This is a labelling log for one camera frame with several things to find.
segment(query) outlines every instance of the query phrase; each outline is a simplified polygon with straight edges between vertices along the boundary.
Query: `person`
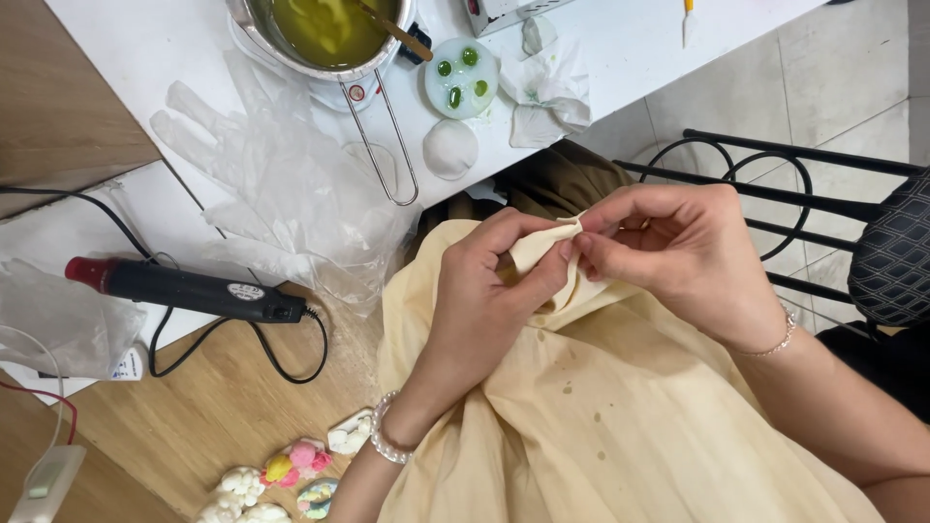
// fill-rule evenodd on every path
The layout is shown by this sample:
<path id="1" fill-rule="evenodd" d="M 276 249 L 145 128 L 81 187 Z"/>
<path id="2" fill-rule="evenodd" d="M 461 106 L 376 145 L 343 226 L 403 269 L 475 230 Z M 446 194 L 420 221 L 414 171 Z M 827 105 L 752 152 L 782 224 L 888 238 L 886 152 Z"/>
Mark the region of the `person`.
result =
<path id="1" fill-rule="evenodd" d="M 786 337 L 785 313 L 731 187 L 620 187 L 580 223 L 583 233 L 556 244 L 513 287 L 496 273 L 503 253 L 554 222 L 507 208 L 447 249 L 432 330 L 384 415 L 386 441 L 415 449 L 495 369 L 530 315 L 565 285 L 576 249 L 590 280 L 646 289 L 734 354 L 773 430 L 862 489 L 886 521 L 930 520 L 927 427 L 800 327 L 772 350 Z M 328 521 L 376 521 L 402 468 L 366 443 L 339 483 Z"/>

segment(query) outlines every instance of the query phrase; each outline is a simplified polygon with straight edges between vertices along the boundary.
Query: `red wire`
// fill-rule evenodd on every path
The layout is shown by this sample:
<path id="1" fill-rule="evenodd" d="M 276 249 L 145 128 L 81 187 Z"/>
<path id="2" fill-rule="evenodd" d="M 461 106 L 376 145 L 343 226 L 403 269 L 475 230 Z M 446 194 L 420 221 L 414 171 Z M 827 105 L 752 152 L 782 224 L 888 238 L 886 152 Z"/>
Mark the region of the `red wire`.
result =
<path id="1" fill-rule="evenodd" d="M 33 394 L 51 396 L 57 399 L 58 401 L 60 401 L 61 403 L 67 405 L 68 408 L 71 409 L 71 432 L 68 434 L 68 445 L 72 444 L 72 442 L 74 441 L 74 431 L 77 430 L 77 408 L 74 406 L 74 404 L 72 404 L 72 402 L 68 401 L 67 399 L 57 394 L 47 393 L 46 391 L 37 391 L 35 389 L 25 389 L 22 387 L 17 387 L 15 385 L 7 385 L 4 382 L 0 382 L 0 387 L 9 389 L 11 391 L 22 391 L 22 392 L 29 392 Z"/>

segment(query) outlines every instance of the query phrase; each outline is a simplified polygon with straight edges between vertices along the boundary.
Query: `patterned cushion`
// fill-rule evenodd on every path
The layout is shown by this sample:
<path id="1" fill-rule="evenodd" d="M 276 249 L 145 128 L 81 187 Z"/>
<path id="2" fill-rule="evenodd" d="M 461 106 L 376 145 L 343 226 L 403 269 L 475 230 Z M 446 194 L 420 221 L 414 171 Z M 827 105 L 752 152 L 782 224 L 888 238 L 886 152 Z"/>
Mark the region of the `patterned cushion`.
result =
<path id="1" fill-rule="evenodd" d="M 849 268 L 856 308 L 880 325 L 930 319 L 930 168 L 901 184 L 866 225 Z"/>

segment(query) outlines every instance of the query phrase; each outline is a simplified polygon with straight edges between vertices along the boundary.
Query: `pearl bracelet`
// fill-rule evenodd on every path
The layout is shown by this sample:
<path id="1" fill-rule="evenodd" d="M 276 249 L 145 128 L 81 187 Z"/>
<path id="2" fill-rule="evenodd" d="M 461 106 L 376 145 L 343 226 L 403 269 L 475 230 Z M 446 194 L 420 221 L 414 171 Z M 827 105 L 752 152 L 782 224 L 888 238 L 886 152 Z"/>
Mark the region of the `pearl bracelet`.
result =
<path id="1" fill-rule="evenodd" d="M 797 327 L 797 324 L 794 322 L 794 314 L 792 314 L 791 311 L 788 310 L 788 307 L 786 307 L 784 304 L 782 304 L 782 305 L 781 305 L 781 308 L 784 309 L 784 311 L 785 311 L 785 325 L 786 325 L 786 327 L 787 327 L 787 329 L 788 329 L 788 332 L 785 333 L 785 339 L 782 340 L 781 343 L 779 343 L 779 344 L 778 344 L 777 346 L 775 346 L 774 348 L 771 348 L 771 349 L 769 349 L 769 350 L 767 350 L 767 351 L 765 351 L 765 352 L 763 352 L 763 353 L 744 353 L 744 352 L 738 351 L 738 350 L 734 350 L 734 352 L 737 353 L 738 355 L 747 355 L 747 356 L 752 356 L 752 357 L 761 357 L 761 356 L 764 356 L 764 355 L 771 355 L 771 354 L 774 354 L 774 353 L 780 351 L 781 349 L 784 349 L 785 347 L 787 347 L 788 344 L 791 343 L 791 334 L 794 333 L 794 328 Z"/>
<path id="2" fill-rule="evenodd" d="M 381 435 L 381 419 L 384 418 L 384 413 L 388 411 L 388 407 L 391 406 L 394 397 L 397 396 L 399 392 L 400 391 L 389 392 L 378 402 L 378 406 L 375 407 L 375 412 L 371 415 L 371 444 L 375 447 L 375 450 L 378 451 L 378 454 L 394 463 L 405 465 L 410 461 L 413 452 L 403 452 L 395 449 L 390 443 L 385 441 L 384 436 Z"/>

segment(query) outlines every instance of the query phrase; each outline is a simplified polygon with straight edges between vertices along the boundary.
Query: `cream cloth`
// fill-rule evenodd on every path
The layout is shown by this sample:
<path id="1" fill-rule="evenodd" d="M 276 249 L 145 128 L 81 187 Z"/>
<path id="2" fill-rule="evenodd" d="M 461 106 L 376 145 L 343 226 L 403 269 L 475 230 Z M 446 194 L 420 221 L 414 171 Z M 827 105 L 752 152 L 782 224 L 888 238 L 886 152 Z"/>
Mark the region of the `cream cloth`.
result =
<path id="1" fill-rule="evenodd" d="M 385 289 L 385 393 L 426 342 L 443 251 L 477 223 L 441 224 Z M 518 242 L 518 271 L 574 224 Z M 381 523 L 882 521 L 769 426 L 723 347 L 639 288 L 587 281 L 577 261 L 566 289 L 417 448 Z"/>

